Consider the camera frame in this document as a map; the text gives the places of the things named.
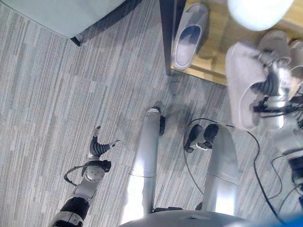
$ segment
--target black joint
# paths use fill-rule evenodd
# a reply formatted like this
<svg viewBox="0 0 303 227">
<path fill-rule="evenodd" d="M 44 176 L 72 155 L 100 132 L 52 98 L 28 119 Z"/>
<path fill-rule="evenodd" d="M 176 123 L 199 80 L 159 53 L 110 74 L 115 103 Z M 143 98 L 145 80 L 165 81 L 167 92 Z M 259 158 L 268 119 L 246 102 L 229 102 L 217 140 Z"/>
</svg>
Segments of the black joint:
<svg viewBox="0 0 303 227">
<path fill-rule="evenodd" d="M 97 136 L 93 136 L 89 146 L 89 151 L 92 155 L 100 157 L 109 149 L 109 144 L 99 144 Z"/>
<path fill-rule="evenodd" d="M 64 206 L 61 208 L 61 211 L 69 211 L 75 214 L 78 214 L 82 220 L 85 219 L 87 212 L 89 210 L 89 202 L 81 197 L 73 197 L 66 201 Z"/>
<path fill-rule="evenodd" d="M 203 134 L 204 139 L 212 144 L 214 142 L 214 138 L 216 137 L 218 131 L 219 131 L 219 127 L 217 124 L 208 125 Z"/>
<path fill-rule="evenodd" d="M 193 141 L 195 141 L 197 139 L 197 137 L 199 136 L 199 134 L 202 132 L 203 128 L 196 124 L 190 131 L 187 142 L 184 146 L 184 149 L 186 152 L 191 153 L 194 151 L 194 149 L 192 149 L 191 147 L 189 147 L 191 145 L 191 143 Z"/>
</svg>

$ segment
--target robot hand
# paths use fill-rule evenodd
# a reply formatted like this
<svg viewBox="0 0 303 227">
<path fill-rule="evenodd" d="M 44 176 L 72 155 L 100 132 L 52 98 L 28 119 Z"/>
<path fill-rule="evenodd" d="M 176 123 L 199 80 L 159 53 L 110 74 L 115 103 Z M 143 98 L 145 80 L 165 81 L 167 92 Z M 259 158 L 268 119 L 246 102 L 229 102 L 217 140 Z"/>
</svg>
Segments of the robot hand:
<svg viewBox="0 0 303 227">
<path fill-rule="evenodd" d="M 109 144 L 99 144 L 97 138 L 99 129 L 100 126 L 93 132 L 86 163 L 82 166 L 75 166 L 64 175 L 64 179 L 76 186 L 76 188 L 60 212 L 55 215 L 49 227 L 81 227 L 83 225 L 89 207 L 93 203 L 99 183 L 102 181 L 104 174 L 111 168 L 110 161 L 101 161 L 99 158 L 120 141 L 116 140 Z M 82 181 L 77 185 L 68 178 L 68 174 L 79 168 L 82 168 Z"/>
</svg>

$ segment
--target wire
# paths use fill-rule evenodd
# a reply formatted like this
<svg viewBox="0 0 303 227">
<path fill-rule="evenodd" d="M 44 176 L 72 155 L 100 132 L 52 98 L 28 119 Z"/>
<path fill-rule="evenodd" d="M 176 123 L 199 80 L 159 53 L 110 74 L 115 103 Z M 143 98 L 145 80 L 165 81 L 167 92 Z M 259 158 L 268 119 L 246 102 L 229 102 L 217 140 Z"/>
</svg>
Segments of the wire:
<svg viewBox="0 0 303 227">
<path fill-rule="evenodd" d="M 188 173 L 191 177 L 191 179 L 193 180 L 194 184 L 196 185 L 197 189 L 201 192 L 201 194 L 204 196 L 204 193 L 203 191 L 201 190 L 201 188 L 198 186 L 197 182 L 195 181 L 193 175 L 191 174 L 191 171 L 189 169 L 189 166 L 188 166 L 188 163 L 187 163 L 187 158 L 186 158 L 186 155 L 185 155 L 185 150 L 183 149 L 183 155 L 184 155 L 184 160 L 185 160 L 185 164 L 186 164 L 186 167 L 187 167 L 187 170 L 188 170 Z"/>
<path fill-rule="evenodd" d="M 192 121 L 187 125 L 187 127 L 188 127 L 192 122 L 198 121 L 198 120 L 207 120 L 207 121 L 210 121 L 210 122 L 213 122 L 213 123 L 218 123 L 218 122 L 213 121 L 213 120 L 210 120 L 210 119 L 208 119 L 208 118 L 196 118 L 196 119 L 192 120 Z M 235 127 L 232 126 L 232 125 L 227 125 L 227 124 L 226 124 L 226 126 L 227 126 L 227 127 L 231 127 L 231 128 L 235 128 Z M 262 185 L 262 183 L 261 183 L 261 180 L 260 180 L 260 178 L 259 178 L 258 172 L 257 172 L 257 165 L 256 165 L 256 162 L 257 162 L 257 159 L 258 159 L 259 154 L 260 154 L 260 144 L 259 144 L 259 141 L 257 140 L 257 138 L 256 138 L 251 132 L 249 132 L 249 131 L 246 131 L 246 132 L 247 132 L 247 133 L 255 140 L 255 142 L 257 143 L 258 150 L 257 150 L 257 154 L 256 154 L 256 156 L 255 156 L 255 158 L 254 158 L 254 161 L 253 161 L 253 168 L 254 168 L 254 171 L 255 171 L 255 175 L 256 175 L 257 181 L 258 181 L 259 186 L 260 186 L 260 188 L 261 188 L 262 194 L 263 194 L 263 196 L 264 196 L 264 198 L 265 198 L 265 200 L 266 200 L 266 203 L 268 204 L 269 208 L 271 209 L 271 211 L 272 211 L 273 214 L 275 215 L 275 217 L 276 217 L 282 224 L 284 224 L 284 221 L 279 217 L 279 215 L 278 215 L 278 213 L 276 212 L 275 208 L 273 207 L 273 205 L 272 205 L 271 202 L 269 201 L 269 199 L 268 199 L 268 197 L 267 197 L 267 195 L 266 195 L 266 192 L 265 192 L 265 190 L 264 190 L 264 188 L 263 188 L 263 185 Z M 193 178 L 191 172 L 190 172 L 190 176 L 191 176 L 192 180 L 194 181 L 195 185 L 197 186 L 196 181 L 194 180 L 194 178 Z"/>
<path fill-rule="evenodd" d="M 285 201 L 287 200 L 288 196 L 289 196 L 295 189 L 297 189 L 297 187 L 293 188 L 293 189 L 285 196 L 285 198 L 283 199 L 283 202 L 281 203 L 281 206 L 280 206 L 280 208 L 279 208 L 279 213 L 281 212 L 281 209 L 282 209 L 282 207 L 283 207 Z"/>
<path fill-rule="evenodd" d="M 289 111 L 285 111 L 283 113 L 280 113 L 280 114 L 274 114 L 274 115 L 268 115 L 268 116 L 261 116 L 262 118 L 268 118 L 268 117 L 279 117 L 279 116 L 283 116 L 285 114 L 290 114 L 290 113 L 293 113 L 293 112 L 296 112 L 300 109 L 302 109 L 303 107 L 293 107 L 292 110 L 289 110 Z"/>
<path fill-rule="evenodd" d="M 276 173 L 276 175 L 277 175 L 277 177 L 279 178 L 280 190 L 279 190 L 279 192 L 278 192 L 276 195 L 274 195 L 274 196 L 268 198 L 269 200 L 271 200 L 271 199 L 277 197 L 277 196 L 281 193 L 281 191 L 282 191 L 282 189 L 283 189 L 281 177 L 280 177 L 280 175 L 278 174 L 278 171 L 276 170 L 276 168 L 275 168 L 275 166 L 274 166 L 274 161 L 275 161 L 276 159 L 278 159 L 278 158 L 281 158 L 281 157 L 283 157 L 283 155 L 278 156 L 278 157 L 275 157 L 275 158 L 274 158 L 273 160 L 271 160 L 271 162 L 270 162 L 270 163 L 271 163 L 271 166 L 273 167 L 273 169 L 274 169 L 274 171 L 275 171 L 275 173 Z"/>
</svg>

